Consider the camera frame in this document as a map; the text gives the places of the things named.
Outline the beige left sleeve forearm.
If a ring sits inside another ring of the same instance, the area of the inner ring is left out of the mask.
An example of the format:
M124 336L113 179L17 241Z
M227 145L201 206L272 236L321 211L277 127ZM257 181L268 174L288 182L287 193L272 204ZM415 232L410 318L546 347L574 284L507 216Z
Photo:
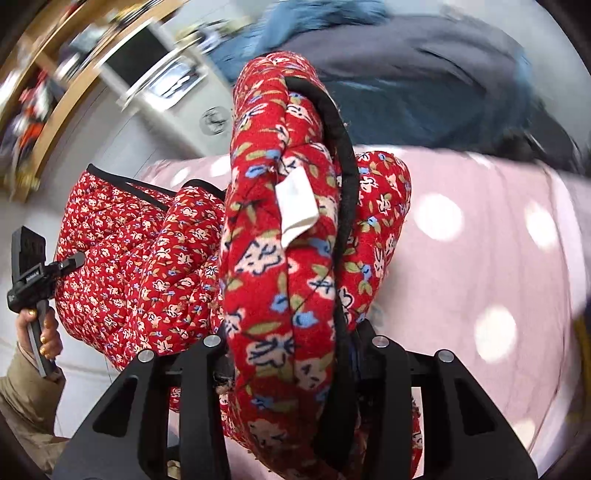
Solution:
M1 413L25 452L48 475L69 441L54 431L65 384L60 368L41 377L34 358L20 345L1 377Z

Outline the person's left hand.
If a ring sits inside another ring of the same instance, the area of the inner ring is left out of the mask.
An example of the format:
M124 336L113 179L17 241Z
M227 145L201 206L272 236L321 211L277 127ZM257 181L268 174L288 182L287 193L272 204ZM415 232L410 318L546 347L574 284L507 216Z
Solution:
M27 327L36 321L36 316L35 310L23 309L18 314L15 322L18 347L30 361L34 360L33 351L35 347L31 345ZM47 360L55 360L61 354L63 345L58 332L58 322L52 307L47 309L39 339L41 345L37 350L42 357Z

